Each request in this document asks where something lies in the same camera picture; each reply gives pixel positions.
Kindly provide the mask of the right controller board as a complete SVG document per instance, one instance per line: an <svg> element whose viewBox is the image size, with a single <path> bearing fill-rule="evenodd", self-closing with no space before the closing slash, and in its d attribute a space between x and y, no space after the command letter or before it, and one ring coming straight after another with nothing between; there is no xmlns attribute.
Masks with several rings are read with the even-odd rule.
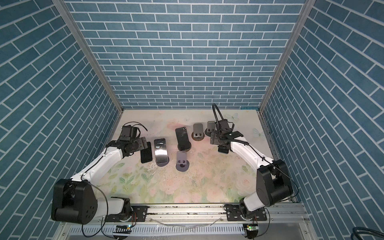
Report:
<svg viewBox="0 0 384 240"><path fill-rule="evenodd" d="M254 240L259 234L259 226L257 224L243 224L244 237L248 240Z"/></svg>

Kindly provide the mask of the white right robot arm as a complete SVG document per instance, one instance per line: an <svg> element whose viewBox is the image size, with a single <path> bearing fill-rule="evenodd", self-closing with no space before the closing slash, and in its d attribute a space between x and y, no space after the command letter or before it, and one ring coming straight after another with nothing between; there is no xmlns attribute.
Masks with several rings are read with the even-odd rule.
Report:
<svg viewBox="0 0 384 240"><path fill-rule="evenodd" d="M240 200L243 215L283 201L294 193L286 163L273 160L253 147L238 131L233 131L228 120L215 122L211 144L224 154L233 152L256 171L256 190Z"/></svg>

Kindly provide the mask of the aluminium left corner post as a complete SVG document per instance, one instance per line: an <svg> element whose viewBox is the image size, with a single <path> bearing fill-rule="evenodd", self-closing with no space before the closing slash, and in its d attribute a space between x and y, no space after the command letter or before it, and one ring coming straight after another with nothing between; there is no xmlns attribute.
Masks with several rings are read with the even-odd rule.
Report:
<svg viewBox="0 0 384 240"><path fill-rule="evenodd" d="M79 29L74 17L70 13L65 1L52 0L52 2L55 5L55 7L58 10L61 17L63 18L64 22L68 26L70 32L72 33L74 39L76 40L80 49L82 50L85 57L87 58L92 69L94 70L94 72L98 76L101 84L103 85L103 87L107 91L109 97L111 98L111 100L114 103L115 107L117 108L118 112L121 114L124 111L124 108L122 107L120 101L118 100L116 94L114 93L114 91L113 91L110 83L108 82L103 70L101 69L101 67L100 67L99 63L97 62L94 54L92 53L86 39L84 38L81 30Z"/></svg>

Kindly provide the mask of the aluminium right corner post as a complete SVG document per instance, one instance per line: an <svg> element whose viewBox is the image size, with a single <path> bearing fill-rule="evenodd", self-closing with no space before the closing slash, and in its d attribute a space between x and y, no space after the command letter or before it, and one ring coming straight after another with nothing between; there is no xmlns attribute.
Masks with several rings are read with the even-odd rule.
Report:
<svg viewBox="0 0 384 240"><path fill-rule="evenodd" d="M285 50L279 60L279 64L278 66L276 67L276 70L275 70L275 73L273 75L273 77L271 78L271 82L267 88L267 91L262 99L262 102L260 104L260 107L259 107L259 112L260 113L263 113L264 110L266 109L267 107L267 104L268 104L268 101L273 93L273 90L275 88L275 86L277 85L278 81L279 81L279 77L281 76L282 74L282 71L288 61L288 58L297 42L297 39L304 27L304 24L307 20L307 18L309 17L309 14L315 4L315 0L308 0L308 1L305 1L305 4L303 5L303 8L299 14L299 17L298 17L298 20L297 20L297 23L295 24L294 28L293 28L293 31L292 31L292 34L289 38L289 40L287 41L287 45L285 47Z"/></svg>

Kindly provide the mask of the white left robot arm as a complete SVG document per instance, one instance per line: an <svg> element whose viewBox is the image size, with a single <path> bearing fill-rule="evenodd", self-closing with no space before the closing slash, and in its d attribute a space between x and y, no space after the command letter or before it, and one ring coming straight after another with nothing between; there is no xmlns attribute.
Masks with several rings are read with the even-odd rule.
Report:
<svg viewBox="0 0 384 240"><path fill-rule="evenodd" d="M69 179L58 180L53 188L51 218L57 222L86 225L97 217L106 217L118 222L130 221L133 217L130 200L97 198L95 190L102 177L120 160L148 148L144 137L123 137L107 144L102 153L87 167Z"/></svg>

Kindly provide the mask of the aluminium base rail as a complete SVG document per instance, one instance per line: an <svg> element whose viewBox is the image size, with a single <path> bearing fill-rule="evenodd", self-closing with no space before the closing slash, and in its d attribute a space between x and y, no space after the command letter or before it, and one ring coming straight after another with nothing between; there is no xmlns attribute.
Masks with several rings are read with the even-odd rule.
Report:
<svg viewBox="0 0 384 240"><path fill-rule="evenodd" d="M280 203L242 215L238 204L131 204L137 223L203 225L215 223L308 223L309 216L298 203Z"/></svg>

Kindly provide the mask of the grey round stand centre front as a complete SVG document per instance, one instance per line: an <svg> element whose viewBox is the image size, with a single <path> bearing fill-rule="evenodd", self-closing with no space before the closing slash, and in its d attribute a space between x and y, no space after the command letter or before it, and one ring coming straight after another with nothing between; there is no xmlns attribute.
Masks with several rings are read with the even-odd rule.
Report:
<svg viewBox="0 0 384 240"><path fill-rule="evenodd" d="M185 151L177 152L176 169L179 172L186 172L189 169L190 162L187 160L187 153Z"/></svg>

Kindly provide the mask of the phone with reflective screen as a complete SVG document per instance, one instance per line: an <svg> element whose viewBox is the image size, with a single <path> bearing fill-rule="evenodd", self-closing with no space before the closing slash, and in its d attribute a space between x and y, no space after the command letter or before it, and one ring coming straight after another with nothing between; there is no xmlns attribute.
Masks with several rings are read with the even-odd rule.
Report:
<svg viewBox="0 0 384 240"><path fill-rule="evenodd" d="M218 146L218 152L221 154L228 154L230 149L227 146Z"/></svg>
<svg viewBox="0 0 384 240"><path fill-rule="evenodd" d="M155 139L154 148L156 163L169 162L166 139Z"/></svg>

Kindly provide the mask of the controller board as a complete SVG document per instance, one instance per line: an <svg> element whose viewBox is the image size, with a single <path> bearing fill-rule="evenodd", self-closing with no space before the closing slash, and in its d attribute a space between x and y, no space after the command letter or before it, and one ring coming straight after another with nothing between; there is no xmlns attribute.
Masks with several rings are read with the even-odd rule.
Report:
<svg viewBox="0 0 384 240"><path fill-rule="evenodd" d="M257 224L243 224L244 237L248 240L254 240L259 234L259 226Z"/></svg>
<svg viewBox="0 0 384 240"><path fill-rule="evenodd" d="M113 231L113 237L116 240L125 240L132 233L129 225L117 225Z"/></svg>

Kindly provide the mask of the black phone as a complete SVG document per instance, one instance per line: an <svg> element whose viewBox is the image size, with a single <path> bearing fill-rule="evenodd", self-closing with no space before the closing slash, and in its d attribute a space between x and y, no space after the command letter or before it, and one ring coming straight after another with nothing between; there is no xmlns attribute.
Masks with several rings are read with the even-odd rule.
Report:
<svg viewBox="0 0 384 240"><path fill-rule="evenodd" d="M188 132L187 132L187 128L186 128L186 127L176 128L176 129L175 129L175 133L176 133L176 137L177 137L178 144L179 144L179 143L187 143L187 142L190 142L190 141L189 141L189 136L188 136Z"/></svg>
<svg viewBox="0 0 384 240"><path fill-rule="evenodd" d="M150 142L147 142L147 148L140 151L141 163L146 164L153 161L152 146Z"/></svg>

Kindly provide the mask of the aluminium corner post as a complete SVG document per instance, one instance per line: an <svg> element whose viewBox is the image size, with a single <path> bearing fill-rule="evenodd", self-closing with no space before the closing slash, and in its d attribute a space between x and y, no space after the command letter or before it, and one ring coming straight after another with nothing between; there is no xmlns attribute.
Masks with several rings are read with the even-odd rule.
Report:
<svg viewBox="0 0 384 240"><path fill-rule="evenodd" d="M266 109L267 107L267 104L268 104L268 101L273 93L273 90L275 88L275 86L277 85L278 81L279 81L279 77L281 76L282 74L282 71L288 61L288 58L297 42L297 39L304 27L304 24L307 20L307 18L309 17L309 14L315 4L315 0L308 0L308 1L305 1L305 4L303 5L303 8L299 14L299 17L298 17L298 20L297 20L297 23L295 24L294 28L293 28L293 31L292 31L292 34L289 38L289 40L287 41L287 45L285 47L285 50L279 60L279 64L278 66L276 67L276 70L275 70L275 73L273 75L273 77L271 78L271 82L267 88L267 91L262 99L262 102L260 104L260 107L259 107L259 112L260 113L263 113L264 110Z"/></svg>
<svg viewBox="0 0 384 240"><path fill-rule="evenodd" d="M65 1L52 0L52 2L55 5L55 7L58 10L61 17L63 18L64 22L68 26L70 32L72 33L74 39L76 40L80 49L82 50L85 57L87 58L92 69L94 70L94 72L98 76L101 84L103 85L103 87L107 91L109 97L111 98L111 100L114 103L115 107L117 108L118 112L121 114L124 111L124 108L122 107L120 101L118 100L116 94L114 93L114 91L113 91L110 83L108 82L103 70L101 69L101 67L100 67L99 63L97 62L94 54L92 53L86 39L84 38L81 30L79 29L74 17L70 13Z"/></svg>

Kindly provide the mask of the left controller board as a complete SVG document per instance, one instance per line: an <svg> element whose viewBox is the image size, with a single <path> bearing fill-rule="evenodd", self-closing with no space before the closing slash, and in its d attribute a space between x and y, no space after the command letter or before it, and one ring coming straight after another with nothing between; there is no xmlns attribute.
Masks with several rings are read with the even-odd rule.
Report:
<svg viewBox="0 0 384 240"><path fill-rule="evenodd" d="M113 237L116 240L125 240L132 233L129 225L117 225L113 231Z"/></svg>

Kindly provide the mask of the grey stand far right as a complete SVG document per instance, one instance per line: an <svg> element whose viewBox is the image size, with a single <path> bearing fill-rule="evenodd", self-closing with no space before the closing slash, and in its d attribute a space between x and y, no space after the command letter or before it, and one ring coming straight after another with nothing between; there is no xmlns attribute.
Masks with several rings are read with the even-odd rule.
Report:
<svg viewBox="0 0 384 240"><path fill-rule="evenodd" d="M205 135L208 137L211 137L212 134L214 134L217 130L216 122L214 121L208 121L207 122L207 128L205 129Z"/></svg>

